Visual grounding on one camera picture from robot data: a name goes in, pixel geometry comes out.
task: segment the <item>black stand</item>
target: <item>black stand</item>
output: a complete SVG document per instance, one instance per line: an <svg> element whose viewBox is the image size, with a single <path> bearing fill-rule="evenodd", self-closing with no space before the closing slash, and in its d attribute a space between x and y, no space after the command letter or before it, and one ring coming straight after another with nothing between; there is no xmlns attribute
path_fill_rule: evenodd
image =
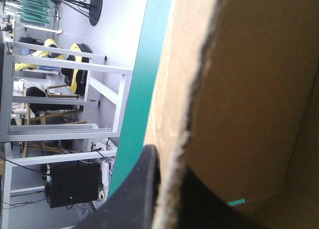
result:
<svg viewBox="0 0 319 229"><path fill-rule="evenodd" d="M56 0L62 2L75 11L79 12L83 16L89 18L90 24L95 26L102 12L103 0L91 0L90 3L86 3L86 0Z"/></svg>

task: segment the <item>cardboard box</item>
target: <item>cardboard box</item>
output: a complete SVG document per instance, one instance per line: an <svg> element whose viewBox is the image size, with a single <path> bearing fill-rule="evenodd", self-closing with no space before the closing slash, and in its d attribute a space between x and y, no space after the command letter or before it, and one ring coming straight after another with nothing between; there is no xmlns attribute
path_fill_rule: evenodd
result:
<svg viewBox="0 0 319 229"><path fill-rule="evenodd" d="M174 0L145 143L173 228L189 166L272 229L319 228L319 0Z"/></svg>

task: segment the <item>floor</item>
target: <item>floor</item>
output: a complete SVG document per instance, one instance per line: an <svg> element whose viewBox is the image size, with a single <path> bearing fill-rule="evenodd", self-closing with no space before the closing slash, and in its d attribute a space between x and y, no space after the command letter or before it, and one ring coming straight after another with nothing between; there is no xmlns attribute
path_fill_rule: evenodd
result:
<svg viewBox="0 0 319 229"><path fill-rule="evenodd" d="M134 67L144 10L147 0L103 0L103 10L96 26L73 9L62 5L62 16L58 22L63 33L54 36L58 47L69 48L73 43L85 43L93 53L107 56L107 65ZM36 32L28 31L36 37ZM118 91L119 75L95 73L94 77L114 91ZM80 120L97 123L99 127L112 127L115 105L101 97L93 88L89 88L89 98L101 101L97 108L88 107L79 114ZM76 147L82 147L83 141L77 140ZM15 169L12 189L34 187L43 183L41 177L30 171ZM12 202L34 201L43 198L43 193L13 198ZM74 225L79 221L75 209L49 209L46 201L34 205L12 209L9 229L58 229Z"/></svg>

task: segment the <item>black speaker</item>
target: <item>black speaker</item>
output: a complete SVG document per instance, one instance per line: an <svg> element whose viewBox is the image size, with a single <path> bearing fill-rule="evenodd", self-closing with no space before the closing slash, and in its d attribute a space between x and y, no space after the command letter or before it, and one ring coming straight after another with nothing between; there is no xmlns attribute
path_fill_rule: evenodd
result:
<svg viewBox="0 0 319 229"><path fill-rule="evenodd" d="M42 165L46 172L45 196L50 208L98 199L100 164L80 161Z"/></svg>

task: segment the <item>teal strip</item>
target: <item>teal strip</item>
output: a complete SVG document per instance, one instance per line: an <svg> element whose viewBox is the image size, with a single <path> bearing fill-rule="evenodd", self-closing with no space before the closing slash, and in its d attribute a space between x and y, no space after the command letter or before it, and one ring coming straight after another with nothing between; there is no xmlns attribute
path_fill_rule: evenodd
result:
<svg viewBox="0 0 319 229"><path fill-rule="evenodd" d="M146 5L109 196L128 176L143 148L171 1L148 0Z"/></svg>
<svg viewBox="0 0 319 229"><path fill-rule="evenodd" d="M236 201L228 202L227 204L229 206L233 207L233 206L236 206L236 205L239 205L239 204L243 204L243 203L246 203L245 199L239 199L239 200L236 200Z"/></svg>

